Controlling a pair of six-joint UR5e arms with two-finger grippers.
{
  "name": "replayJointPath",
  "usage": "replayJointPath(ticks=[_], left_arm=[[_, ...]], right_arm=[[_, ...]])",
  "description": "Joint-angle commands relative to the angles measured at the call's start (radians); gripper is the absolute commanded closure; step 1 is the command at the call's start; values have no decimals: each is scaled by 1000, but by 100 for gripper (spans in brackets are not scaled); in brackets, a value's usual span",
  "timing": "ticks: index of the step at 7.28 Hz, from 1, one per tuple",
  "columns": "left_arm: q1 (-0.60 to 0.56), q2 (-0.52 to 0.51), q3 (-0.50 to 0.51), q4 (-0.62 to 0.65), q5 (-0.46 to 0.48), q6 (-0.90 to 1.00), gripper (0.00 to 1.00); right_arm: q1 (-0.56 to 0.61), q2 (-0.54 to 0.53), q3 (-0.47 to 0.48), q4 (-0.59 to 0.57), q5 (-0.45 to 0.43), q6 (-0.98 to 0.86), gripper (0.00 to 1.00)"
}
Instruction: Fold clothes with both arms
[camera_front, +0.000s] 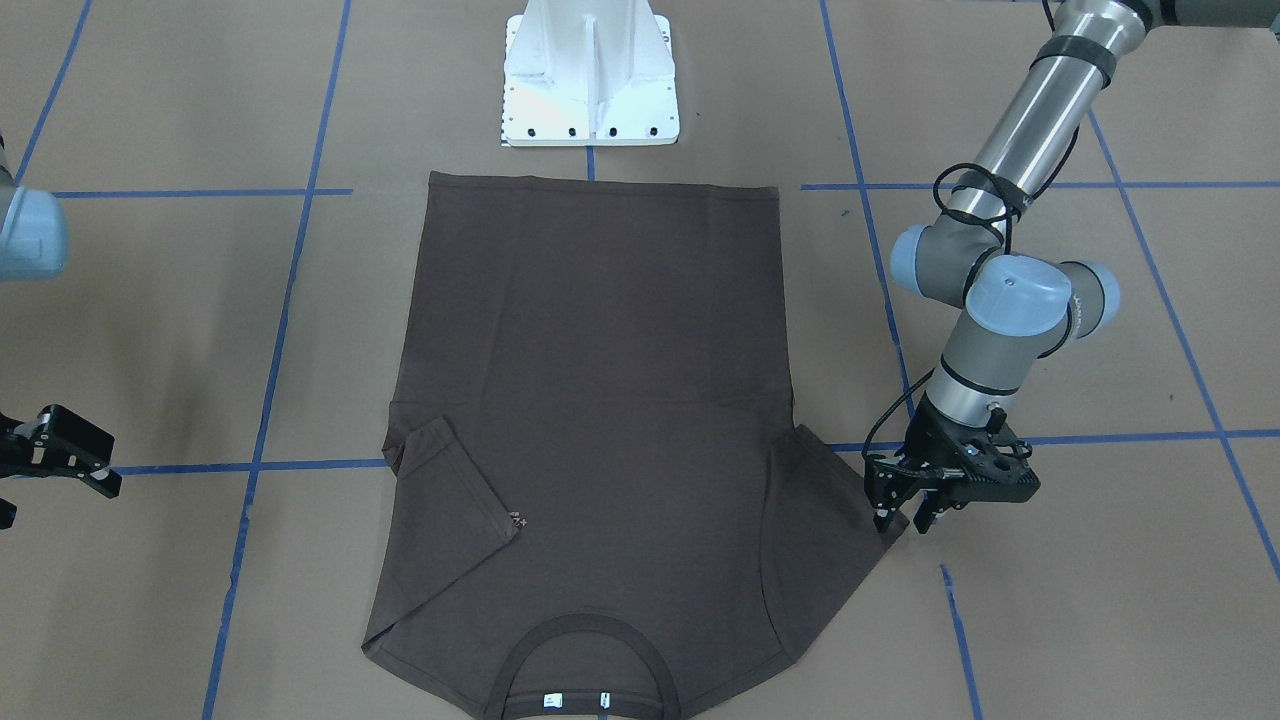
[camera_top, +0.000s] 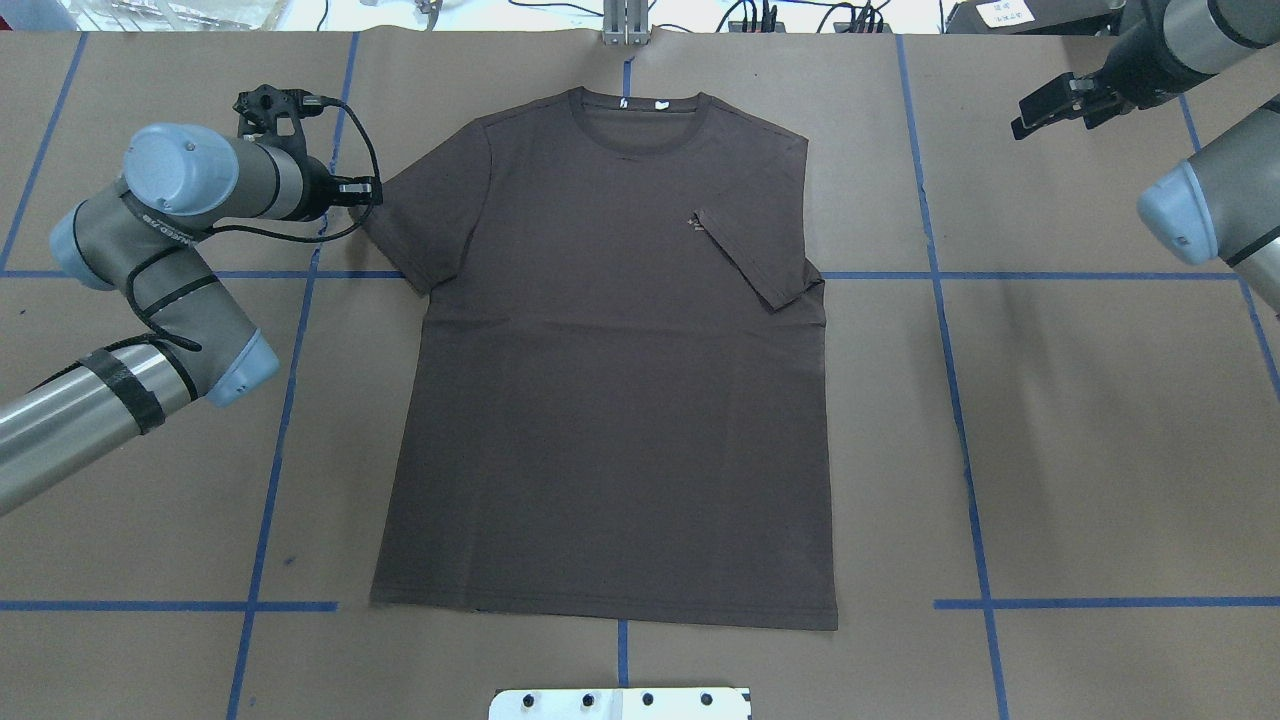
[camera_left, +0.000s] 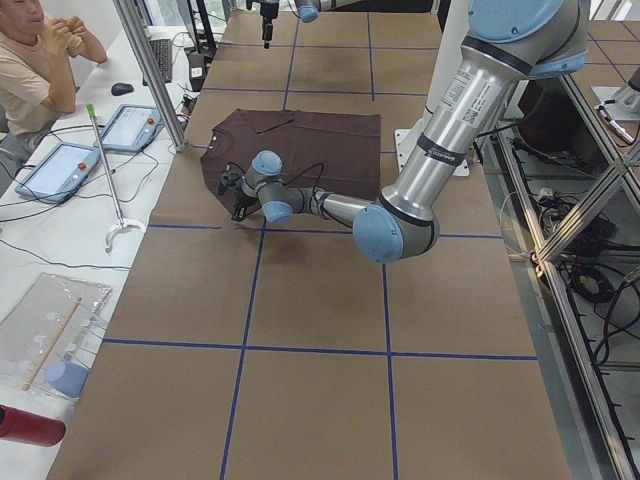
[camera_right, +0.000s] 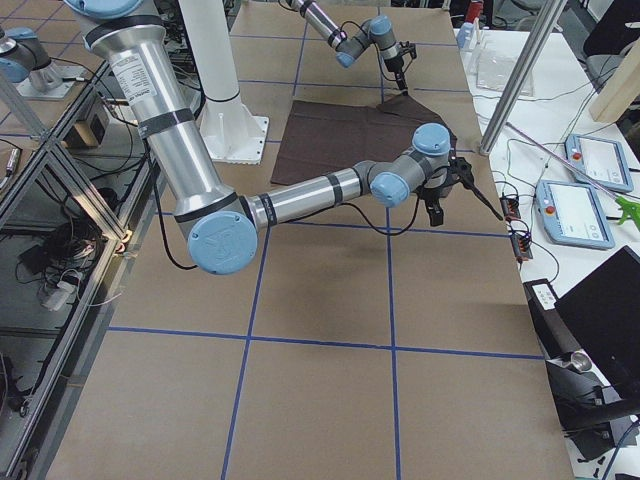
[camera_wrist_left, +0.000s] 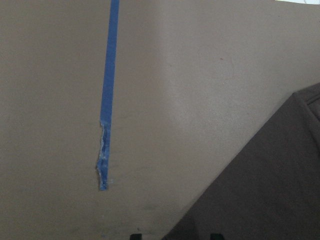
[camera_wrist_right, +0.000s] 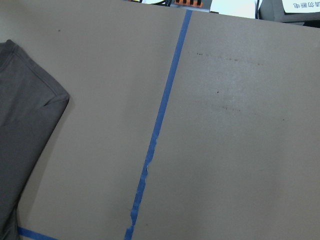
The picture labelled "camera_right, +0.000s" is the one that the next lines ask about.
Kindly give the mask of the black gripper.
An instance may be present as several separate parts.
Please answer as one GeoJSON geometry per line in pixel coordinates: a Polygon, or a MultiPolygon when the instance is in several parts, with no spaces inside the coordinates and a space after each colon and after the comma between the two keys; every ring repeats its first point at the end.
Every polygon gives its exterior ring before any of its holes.
{"type": "Polygon", "coordinates": [[[453,189],[453,186],[446,185],[447,174],[444,182],[437,187],[421,186],[417,189],[418,197],[424,201],[429,223],[432,227],[444,224],[444,211],[440,200],[446,198],[453,189]]]}
{"type": "Polygon", "coordinates": [[[395,77],[397,88],[401,95],[406,94],[406,79],[404,76],[404,53],[401,49],[382,51],[382,59],[389,73],[395,77]]]}

